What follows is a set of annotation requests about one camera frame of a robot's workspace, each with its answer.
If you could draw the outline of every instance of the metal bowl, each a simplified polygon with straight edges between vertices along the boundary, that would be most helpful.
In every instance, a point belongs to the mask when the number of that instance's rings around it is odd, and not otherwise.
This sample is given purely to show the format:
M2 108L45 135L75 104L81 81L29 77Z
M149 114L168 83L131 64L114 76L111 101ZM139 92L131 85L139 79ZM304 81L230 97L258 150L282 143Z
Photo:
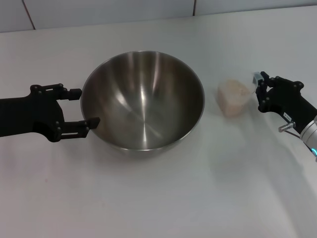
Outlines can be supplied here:
M85 119L100 117L94 133L126 150L154 150L184 138L200 120L202 84L179 59L159 52L128 52L101 64L81 97Z

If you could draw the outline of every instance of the white tabletop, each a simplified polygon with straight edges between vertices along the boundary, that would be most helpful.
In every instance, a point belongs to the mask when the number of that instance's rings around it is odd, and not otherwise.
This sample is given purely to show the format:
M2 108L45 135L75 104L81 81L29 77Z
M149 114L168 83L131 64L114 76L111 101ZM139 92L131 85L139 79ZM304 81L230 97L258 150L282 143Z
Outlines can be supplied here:
M249 11L0 34L0 95L32 84L82 88L117 54L152 50L187 63L206 94L204 115L176 147L130 159L93 133L50 143L0 138L3 238L311 238L317 236L317 163L261 114L225 119L214 101L221 68L302 81L315 107L317 7ZM82 120L79 101L60 102Z

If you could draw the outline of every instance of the plastic cup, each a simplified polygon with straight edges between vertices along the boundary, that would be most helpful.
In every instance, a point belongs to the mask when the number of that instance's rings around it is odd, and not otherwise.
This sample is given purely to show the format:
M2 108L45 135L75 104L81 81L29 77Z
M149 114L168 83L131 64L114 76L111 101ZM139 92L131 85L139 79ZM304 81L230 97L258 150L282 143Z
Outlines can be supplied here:
M257 85L252 72L228 70L217 90L217 102L223 114L228 118L241 114Z

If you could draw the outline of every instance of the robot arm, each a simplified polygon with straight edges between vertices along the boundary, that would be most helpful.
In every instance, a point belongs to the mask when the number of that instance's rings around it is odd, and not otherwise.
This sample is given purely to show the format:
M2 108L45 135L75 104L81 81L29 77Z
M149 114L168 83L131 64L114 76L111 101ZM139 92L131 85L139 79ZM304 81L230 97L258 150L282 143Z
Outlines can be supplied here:
M269 77L265 72L255 74L258 80L256 95L261 113L279 114L287 124L279 128L284 132L294 128L299 138L317 156L317 109L301 95L302 82L292 82L279 76Z
M23 98L0 99L0 137L36 132L50 142L85 138L97 128L100 119L65 122L57 100L79 100L81 89L64 88L62 84L32 85L31 93Z

